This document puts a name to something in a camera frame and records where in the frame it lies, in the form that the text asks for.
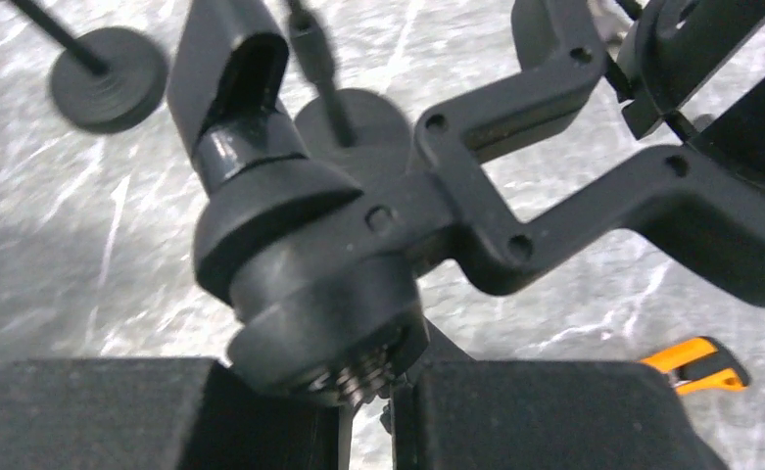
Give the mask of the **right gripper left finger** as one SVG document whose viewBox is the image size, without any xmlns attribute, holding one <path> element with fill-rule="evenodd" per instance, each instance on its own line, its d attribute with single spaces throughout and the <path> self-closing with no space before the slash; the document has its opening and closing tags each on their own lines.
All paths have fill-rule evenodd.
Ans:
<svg viewBox="0 0 765 470">
<path fill-rule="evenodd" d="M 345 469 L 350 436 L 210 358 L 0 361 L 0 469 Z"/>
</svg>

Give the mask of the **black tripod shock-mount stand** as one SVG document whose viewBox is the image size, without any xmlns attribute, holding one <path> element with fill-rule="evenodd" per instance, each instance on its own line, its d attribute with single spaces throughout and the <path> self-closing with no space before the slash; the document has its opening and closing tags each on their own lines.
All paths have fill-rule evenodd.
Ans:
<svg viewBox="0 0 765 470">
<path fill-rule="evenodd" d="M 195 1 L 167 102 L 209 202 L 198 284 L 243 329 L 228 354 L 252 389 L 359 405 L 427 342 L 417 279 L 446 259 L 515 293 L 609 231 L 629 229 L 736 298 L 765 307 L 765 77 L 704 128 L 683 105 L 765 24 L 765 1 L 624 4 L 611 58 L 583 1 L 518 1 L 518 74 L 410 125 L 405 175 L 364 187 L 314 159 L 295 124 L 316 98 L 261 1 Z M 606 79 L 642 150 L 523 222 L 482 164 L 564 131 Z"/>
</svg>

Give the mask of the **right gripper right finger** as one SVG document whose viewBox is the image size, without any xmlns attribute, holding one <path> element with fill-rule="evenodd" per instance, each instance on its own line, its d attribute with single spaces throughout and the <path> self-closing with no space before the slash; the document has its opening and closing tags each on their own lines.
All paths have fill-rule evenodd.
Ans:
<svg viewBox="0 0 765 470">
<path fill-rule="evenodd" d="M 447 361 L 391 403 L 398 469 L 721 469 L 657 371 L 620 361 Z"/>
</svg>

